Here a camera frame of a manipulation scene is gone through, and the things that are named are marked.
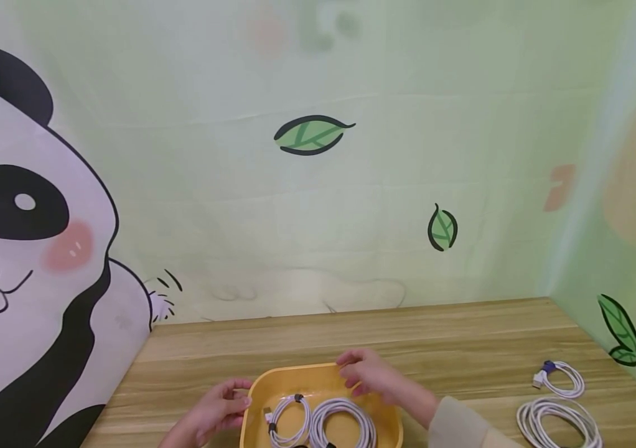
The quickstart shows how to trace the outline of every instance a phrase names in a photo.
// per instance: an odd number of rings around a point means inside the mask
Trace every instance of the white cable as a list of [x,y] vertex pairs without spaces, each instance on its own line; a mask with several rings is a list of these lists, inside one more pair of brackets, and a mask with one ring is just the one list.
[[[574,386],[571,390],[562,390],[562,388],[558,388],[549,382],[548,375],[555,370],[564,372],[567,374],[569,379],[572,380]],[[532,378],[532,386],[541,388],[543,385],[545,385],[550,391],[557,393],[557,395],[561,396],[563,399],[576,399],[585,393],[584,378],[582,378],[576,369],[563,362],[545,362],[541,370],[538,373],[535,373],[535,376]]]
[[[305,418],[303,419],[303,426],[297,433],[291,437],[281,437],[278,435],[277,425],[278,419],[281,417],[281,413],[291,403],[298,402],[303,405],[305,412]],[[308,401],[304,399],[303,395],[296,393],[294,396],[285,397],[276,406],[276,410],[271,412],[265,410],[266,421],[269,424],[269,438],[271,439],[271,446],[274,448],[293,448],[296,445],[302,444],[308,438],[308,430],[311,423],[311,408],[308,406]]]
[[517,410],[517,426],[527,442],[535,448],[560,448],[546,433],[541,420],[554,415],[567,420],[582,433],[585,443],[581,448],[602,448],[604,443],[597,423],[582,405],[557,396],[543,397],[520,406]]
[[324,401],[313,410],[309,429],[311,448],[335,447],[326,437],[325,421],[329,415],[337,412],[347,412],[357,420],[360,438],[355,448],[375,448],[376,432],[373,420],[351,400],[343,398]]

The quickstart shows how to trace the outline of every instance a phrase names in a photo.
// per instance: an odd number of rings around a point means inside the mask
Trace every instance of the panda cheek blush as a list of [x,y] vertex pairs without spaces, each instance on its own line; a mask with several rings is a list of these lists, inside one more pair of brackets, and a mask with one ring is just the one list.
[[72,221],[55,236],[45,251],[42,266],[50,273],[68,273],[81,268],[91,260],[93,235],[82,221]]

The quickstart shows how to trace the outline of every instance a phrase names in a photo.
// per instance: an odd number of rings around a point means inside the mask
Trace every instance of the table surface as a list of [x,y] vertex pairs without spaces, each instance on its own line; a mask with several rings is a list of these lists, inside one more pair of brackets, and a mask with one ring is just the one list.
[[[515,411],[548,394],[531,387],[544,360],[564,360],[585,378],[579,402],[597,421],[605,446],[636,447],[635,379],[552,301],[536,298],[162,325],[83,448],[155,448],[211,385],[276,367],[331,362],[357,346],[378,350],[436,394],[463,400],[525,447]],[[550,378],[569,384],[559,375]],[[427,446],[420,426],[407,415],[403,424],[404,447]],[[560,445],[581,445],[576,430],[562,421],[549,421],[549,429]],[[238,434],[221,434],[208,446],[238,447]]]

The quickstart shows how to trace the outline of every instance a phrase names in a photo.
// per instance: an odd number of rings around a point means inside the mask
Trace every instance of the hand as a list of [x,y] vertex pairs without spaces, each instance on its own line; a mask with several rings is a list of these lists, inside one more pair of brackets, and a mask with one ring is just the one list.
[[402,407],[413,419],[427,429],[440,400],[415,381],[404,377],[380,355],[369,348],[347,350],[336,360],[345,387],[358,385],[352,396],[375,392],[387,404]]
[[360,383],[352,396],[375,392],[387,404],[399,404],[395,391],[400,390],[400,383],[409,381],[369,348],[347,350],[338,357],[336,364],[341,366],[340,375],[345,378],[345,387],[352,388]]
[[171,429],[159,448],[203,447],[215,433],[239,428],[251,399],[251,381],[233,378],[211,388]]

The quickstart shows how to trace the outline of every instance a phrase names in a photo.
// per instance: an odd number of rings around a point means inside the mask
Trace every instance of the bamboo leaf drawing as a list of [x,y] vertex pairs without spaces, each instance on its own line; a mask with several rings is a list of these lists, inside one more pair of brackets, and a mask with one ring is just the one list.
[[634,353],[632,350],[629,350],[624,345],[616,346],[615,348],[610,350],[609,355],[622,366],[636,366],[636,353]]
[[598,300],[609,332],[619,341],[620,346],[636,353],[636,330],[627,312],[613,298],[605,294],[601,294]]
[[435,204],[435,213],[428,222],[430,244],[435,249],[444,251],[455,244],[455,238],[457,238],[457,220],[452,213],[441,210],[440,206]]
[[355,126],[325,115],[309,115],[290,121],[276,132],[276,144],[289,154],[314,156],[328,151],[343,138],[343,132]]

